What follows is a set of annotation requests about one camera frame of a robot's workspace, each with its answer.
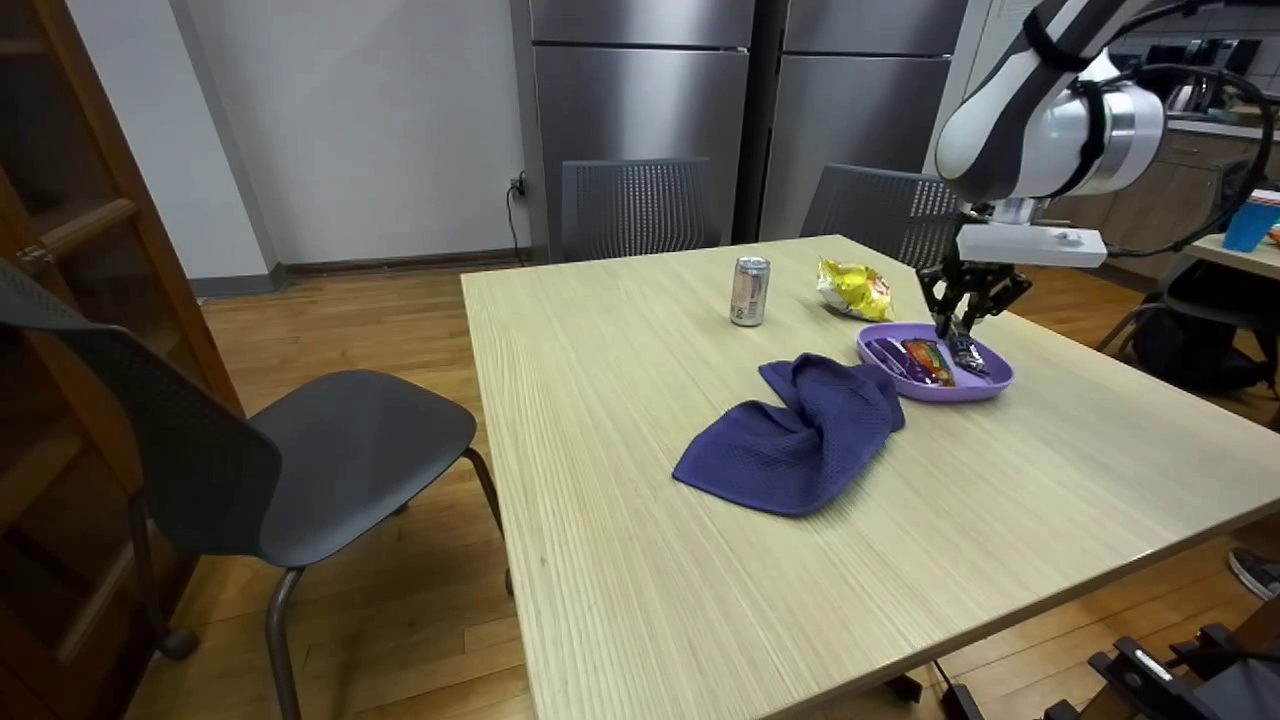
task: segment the soda can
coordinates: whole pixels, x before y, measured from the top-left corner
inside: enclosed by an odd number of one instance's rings
[[[729,322],[738,327],[764,324],[764,302],[766,302],[766,257],[738,257],[730,263]]]

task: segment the refrigerator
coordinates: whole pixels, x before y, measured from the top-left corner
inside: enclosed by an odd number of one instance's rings
[[[788,0],[780,17],[776,76],[751,90],[772,126],[742,145],[742,236],[853,227],[859,170],[925,170],[962,0]]]
[[[512,0],[531,250],[724,246],[754,0]]]

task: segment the blue towel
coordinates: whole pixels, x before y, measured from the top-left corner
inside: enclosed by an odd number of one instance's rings
[[[843,368],[828,357],[761,366],[785,400],[734,405],[680,456],[676,481],[729,503],[811,515],[828,508],[904,429],[886,371]]]

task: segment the purple plate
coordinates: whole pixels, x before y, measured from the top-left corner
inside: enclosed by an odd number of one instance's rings
[[[984,359],[984,371],[968,371],[959,368],[951,357],[951,381],[957,385],[928,385],[928,376],[920,368],[910,368],[904,359],[904,342],[936,342],[933,324],[872,324],[855,336],[855,357],[862,366],[875,366],[893,376],[900,395],[910,395],[920,405],[981,405],[992,400],[1008,389],[1010,368],[1004,366],[1004,357],[994,357],[986,344],[972,342],[977,357]]]

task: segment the table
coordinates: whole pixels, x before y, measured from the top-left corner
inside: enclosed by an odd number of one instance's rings
[[[1223,236],[1210,234],[1210,236],[1200,236],[1195,246],[1189,246],[1189,257],[1280,281],[1280,250],[1270,239],[1258,239],[1250,254],[1232,254],[1232,250],[1223,250]]]
[[[729,324],[730,257],[772,257],[764,327]],[[994,405],[908,429],[811,520],[672,481],[754,366],[853,359],[816,304],[839,236],[464,278],[536,713],[764,715],[869,690],[1280,501],[1280,436],[1021,318]]]

